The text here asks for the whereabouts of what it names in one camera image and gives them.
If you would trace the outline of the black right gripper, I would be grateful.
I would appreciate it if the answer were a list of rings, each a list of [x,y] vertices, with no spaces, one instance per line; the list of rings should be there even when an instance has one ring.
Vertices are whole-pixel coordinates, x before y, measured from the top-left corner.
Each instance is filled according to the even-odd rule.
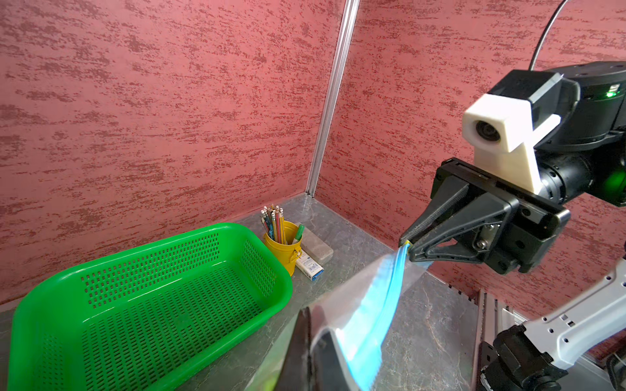
[[[562,205],[460,161],[445,161],[432,200],[399,238],[411,262],[484,264],[498,274],[528,273],[570,219]]]

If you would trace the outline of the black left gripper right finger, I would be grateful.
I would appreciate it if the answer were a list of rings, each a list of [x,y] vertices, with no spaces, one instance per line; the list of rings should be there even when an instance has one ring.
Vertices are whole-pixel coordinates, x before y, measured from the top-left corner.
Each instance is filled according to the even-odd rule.
[[[311,348],[312,390],[359,390],[334,333],[325,330]]]

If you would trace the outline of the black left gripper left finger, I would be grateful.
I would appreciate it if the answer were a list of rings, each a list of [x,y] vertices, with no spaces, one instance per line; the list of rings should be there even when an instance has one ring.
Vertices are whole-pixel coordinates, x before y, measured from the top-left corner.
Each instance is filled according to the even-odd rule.
[[[301,309],[274,391],[309,390],[311,379],[311,311]]]

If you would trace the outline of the spare clear zipper bag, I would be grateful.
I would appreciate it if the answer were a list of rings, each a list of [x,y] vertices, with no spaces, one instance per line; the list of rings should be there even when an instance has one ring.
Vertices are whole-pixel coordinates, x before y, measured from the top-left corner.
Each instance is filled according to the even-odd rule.
[[[311,348],[322,332],[333,332],[359,390],[372,388],[382,365],[383,342],[399,299],[426,271],[424,265],[409,261],[409,247],[407,242],[396,252],[381,256],[333,291],[305,306],[311,311]],[[297,316],[298,313],[274,342],[247,384],[248,390],[274,390]]]

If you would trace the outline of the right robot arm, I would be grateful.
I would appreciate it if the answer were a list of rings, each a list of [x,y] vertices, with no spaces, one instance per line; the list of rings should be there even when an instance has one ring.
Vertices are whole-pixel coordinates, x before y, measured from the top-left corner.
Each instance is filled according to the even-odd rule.
[[[411,262],[526,274],[562,233],[567,203],[625,204],[625,65],[515,69],[464,113],[474,160],[445,161],[431,200],[400,238]],[[625,262],[539,319],[478,346],[479,390],[558,390],[575,361],[625,327]]]

